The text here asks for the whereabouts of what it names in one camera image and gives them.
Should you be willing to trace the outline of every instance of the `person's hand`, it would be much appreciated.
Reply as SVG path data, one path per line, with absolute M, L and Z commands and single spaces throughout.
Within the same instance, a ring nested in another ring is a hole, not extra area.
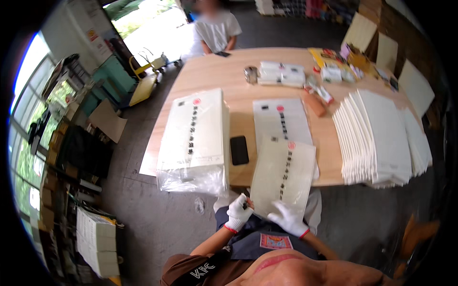
M 245 203 L 248 207 L 244 210 L 243 205 Z M 254 208 L 255 206 L 250 198 L 247 198 L 245 194 L 241 194 L 229 205 L 229 209 L 226 212 L 229 216 L 229 221 L 224 224 L 224 227 L 233 233 L 238 233 L 254 212 Z
M 310 231 L 308 225 L 303 222 L 303 217 L 289 209 L 284 202 L 277 200 L 272 202 L 272 204 L 282 215 L 280 216 L 271 212 L 267 215 L 267 218 L 278 224 L 287 233 L 302 238 Z

